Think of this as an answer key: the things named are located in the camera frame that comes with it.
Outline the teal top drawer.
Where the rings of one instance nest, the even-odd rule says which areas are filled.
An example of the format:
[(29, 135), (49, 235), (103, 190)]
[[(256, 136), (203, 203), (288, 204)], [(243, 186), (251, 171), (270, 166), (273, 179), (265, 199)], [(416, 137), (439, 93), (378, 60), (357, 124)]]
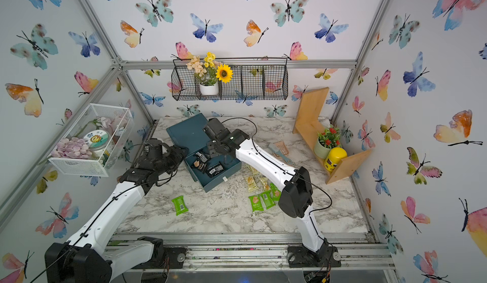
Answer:
[(207, 147), (188, 155), (185, 165), (191, 177), (205, 192), (213, 190), (242, 169), (242, 163), (238, 159), (229, 155), (212, 154)]

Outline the yellow cookie packet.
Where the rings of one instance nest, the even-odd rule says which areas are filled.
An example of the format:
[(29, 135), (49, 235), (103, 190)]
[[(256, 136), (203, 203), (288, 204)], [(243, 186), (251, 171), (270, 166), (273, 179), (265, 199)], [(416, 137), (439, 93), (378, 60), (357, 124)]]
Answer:
[(246, 182), (249, 193), (253, 193), (259, 190), (259, 187), (257, 186), (257, 183), (253, 176), (248, 176), (246, 178)]
[(252, 172), (252, 174), (253, 174), (254, 176), (256, 176), (256, 175), (260, 175), (260, 172), (259, 172), (259, 171), (258, 171), (256, 168), (254, 168), (254, 167), (252, 167), (252, 166), (250, 166), (250, 165), (248, 165), (247, 167), (248, 167), (248, 168), (251, 170), (251, 172)]
[(262, 185), (262, 188), (263, 188), (263, 190), (264, 190), (264, 191), (268, 191), (268, 190), (270, 190), (270, 184), (269, 184), (269, 181), (268, 181), (268, 179), (267, 179), (267, 178), (265, 178), (265, 177), (260, 177), (260, 178), (259, 178), (259, 182), (260, 182), (260, 184)]

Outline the green cookie packet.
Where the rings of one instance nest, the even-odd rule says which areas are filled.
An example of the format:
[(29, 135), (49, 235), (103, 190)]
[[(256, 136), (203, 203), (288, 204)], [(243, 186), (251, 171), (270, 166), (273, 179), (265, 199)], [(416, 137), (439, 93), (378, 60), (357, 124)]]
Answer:
[(265, 209), (270, 209), (275, 206), (275, 201), (272, 198), (272, 191), (267, 190), (265, 192), (260, 193), (260, 198), (264, 203)]
[(252, 212), (264, 211), (264, 208), (261, 203), (260, 196), (258, 195), (251, 195), (249, 196), (249, 200), (251, 203)]
[(273, 201), (279, 202), (281, 196), (281, 191), (279, 191), (279, 188), (273, 183), (271, 183), (270, 189), (271, 189), (271, 198), (273, 199)]
[(181, 214), (184, 214), (189, 211), (188, 207), (186, 206), (183, 195), (175, 197), (174, 199), (171, 200), (171, 202), (175, 207), (176, 216), (180, 216)]

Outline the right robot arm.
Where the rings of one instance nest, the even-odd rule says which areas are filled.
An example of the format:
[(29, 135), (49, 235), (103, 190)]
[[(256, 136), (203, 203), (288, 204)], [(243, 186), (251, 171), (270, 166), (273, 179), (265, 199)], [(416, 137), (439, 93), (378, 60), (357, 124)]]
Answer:
[(210, 142), (222, 155), (231, 155), (254, 169), (281, 192), (280, 209), (295, 219), (303, 246), (313, 253), (323, 251), (328, 242), (319, 231), (313, 214), (313, 185), (306, 168), (298, 169), (279, 161), (254, 142), (252, 136), (240, 129), (230, 131), (217, 118), (209, 119), (204, 127)]

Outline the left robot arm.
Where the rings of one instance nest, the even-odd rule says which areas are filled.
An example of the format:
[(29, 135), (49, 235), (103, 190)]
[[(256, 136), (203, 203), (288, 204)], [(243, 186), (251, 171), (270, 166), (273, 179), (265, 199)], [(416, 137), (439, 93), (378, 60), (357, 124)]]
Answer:
[(134, 267), (169, 270), (170, 254), (164, 241), (140, 237), (134, 245), (107, 255), (114, 232), (133, 207), (155, 185), (165, 185), (188, 155), (186, 147), (152, 138), (143, 152), (119, 178), (109, 198), (68, 241), (52, 244), (44, 254), (48, 282), (111, 282)]

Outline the teal drawer cabinet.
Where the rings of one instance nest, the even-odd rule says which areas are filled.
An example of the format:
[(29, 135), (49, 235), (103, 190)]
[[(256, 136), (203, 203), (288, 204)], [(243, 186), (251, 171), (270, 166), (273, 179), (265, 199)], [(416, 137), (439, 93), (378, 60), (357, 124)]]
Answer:
[(185, 158), (188, 169), (197, 160), (196, 153), (202, 152), (209, 157), (207, 148), (209, 137), (204, 131), (207, 122), (208, 120), (203, 114), (197, 114), (166, 129), (174, 145), (185, 147), (188, 150)]

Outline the black cookie packet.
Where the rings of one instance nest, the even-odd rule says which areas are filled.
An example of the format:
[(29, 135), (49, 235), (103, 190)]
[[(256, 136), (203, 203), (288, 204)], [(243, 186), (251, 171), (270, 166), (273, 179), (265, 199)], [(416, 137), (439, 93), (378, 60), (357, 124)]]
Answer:
[(210, 178), (213, 178), (219, 174), (221, 174), (222, 172), (225, 171), (225, 168), (224, 166), (219, 162), (218, 164), (214, 165), (214, 166), (211, 166), (210, 168), (208, 168), (206, 170), (206, 174), (210, 177)]
[(210, 157), (205, 152), (198, 151), (195, 153), (195, 161), (192, 164), (192, 168), (200, 172), (204, 172), (207, 169)]

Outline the teal brush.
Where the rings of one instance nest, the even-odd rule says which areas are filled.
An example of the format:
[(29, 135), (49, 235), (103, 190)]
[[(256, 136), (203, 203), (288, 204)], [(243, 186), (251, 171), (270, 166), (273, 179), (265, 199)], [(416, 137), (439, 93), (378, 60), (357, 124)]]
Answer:
[(275, 156), (284, 161), (287, 165), (292, 166), (294, 164), (293, 161), (288, 158), (289, 150), (283, 141), (270, 143), (269, 149), (274, 153)]

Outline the round green tin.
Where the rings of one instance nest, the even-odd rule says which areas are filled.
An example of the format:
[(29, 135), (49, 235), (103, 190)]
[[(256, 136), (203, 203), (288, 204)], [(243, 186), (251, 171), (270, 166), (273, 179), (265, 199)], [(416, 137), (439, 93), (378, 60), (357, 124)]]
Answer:
[(84, 141), (88, 148), (100, 149), (105, 148), (109, 142), (109, 133), (103, 129), (90, 131), (84, 136)]

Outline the white pot with flowers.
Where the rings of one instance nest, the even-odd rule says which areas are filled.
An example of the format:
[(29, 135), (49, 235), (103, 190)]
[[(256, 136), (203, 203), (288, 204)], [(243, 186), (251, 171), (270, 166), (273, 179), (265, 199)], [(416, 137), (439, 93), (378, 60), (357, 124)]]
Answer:
[(234, 74), (233, 69), (228, 64), (217, 61), (212, 52), (207, 52), (203, 60), (199, 56), (191, 58), (186, 68), (193, 72), (202, 96), (218, 95), (220, 84), (228, 84)]

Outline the pink artificial flowers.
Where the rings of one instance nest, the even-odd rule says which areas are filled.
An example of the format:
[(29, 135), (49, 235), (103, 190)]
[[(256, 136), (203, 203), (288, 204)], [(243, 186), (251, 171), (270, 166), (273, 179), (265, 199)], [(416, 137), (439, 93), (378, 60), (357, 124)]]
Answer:
[(92, 155), (86, 140), (76, 137), (61, 139), (51, 151), (55, 158), (91, 159)]

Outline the wooden zigzag shelf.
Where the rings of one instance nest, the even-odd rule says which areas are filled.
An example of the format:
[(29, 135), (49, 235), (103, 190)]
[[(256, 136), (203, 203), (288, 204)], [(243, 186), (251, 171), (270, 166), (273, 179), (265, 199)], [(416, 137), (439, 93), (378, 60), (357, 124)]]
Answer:
[[(313, 150), (318, 142), (318, 133), (325, 131), (324, 125), (318, 118), (325, 104), (329, 88), (317, 88), (303, 93), (299, 104), (293, 133), (300, 134), (308, 147)], [(331, 184), (344, 178), (349, 178), (370, 156), (372, 150), (345, 157), (340, 160), (333, 172), (325, 170), (326, 184)]]

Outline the green pot red flowers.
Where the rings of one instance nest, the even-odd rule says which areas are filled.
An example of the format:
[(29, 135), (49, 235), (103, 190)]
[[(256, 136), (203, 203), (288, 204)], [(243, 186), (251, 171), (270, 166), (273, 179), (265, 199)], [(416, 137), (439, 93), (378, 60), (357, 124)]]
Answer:
[(318, 138), (313, 152), (321, 159), (325, 159), (329, 152), (336, 147), (342, 147), (340, 129), (334, 126), (318, 132)]

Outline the yellow canister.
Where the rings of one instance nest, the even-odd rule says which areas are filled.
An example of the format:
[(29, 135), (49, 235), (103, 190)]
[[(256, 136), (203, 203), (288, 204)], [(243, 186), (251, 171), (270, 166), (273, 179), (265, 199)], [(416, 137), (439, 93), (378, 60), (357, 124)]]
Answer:
[(324, 168), (331, 173), (344, 158), (347, 158), (347, 152), (342, 147), (334, 147), (324, 160)]

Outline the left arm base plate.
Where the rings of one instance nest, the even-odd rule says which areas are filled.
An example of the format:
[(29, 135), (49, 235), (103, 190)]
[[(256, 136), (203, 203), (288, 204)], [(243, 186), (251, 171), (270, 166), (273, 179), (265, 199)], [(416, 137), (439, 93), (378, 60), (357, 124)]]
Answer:
[(185, 247), (160, 247), (153, 252), (151, 264), (156, 269), (182, 269), (186, 254)]

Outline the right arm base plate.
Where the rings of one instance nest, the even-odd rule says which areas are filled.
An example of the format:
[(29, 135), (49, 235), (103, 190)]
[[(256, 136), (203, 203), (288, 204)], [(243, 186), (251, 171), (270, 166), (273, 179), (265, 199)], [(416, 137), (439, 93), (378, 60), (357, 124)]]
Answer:
[(341, 255), (335, 246), (323, 245), (317, 252), (304, 246), (289, 246), (287, 248), (287, 261), (290, 268), (337, 268), (341, 267)]

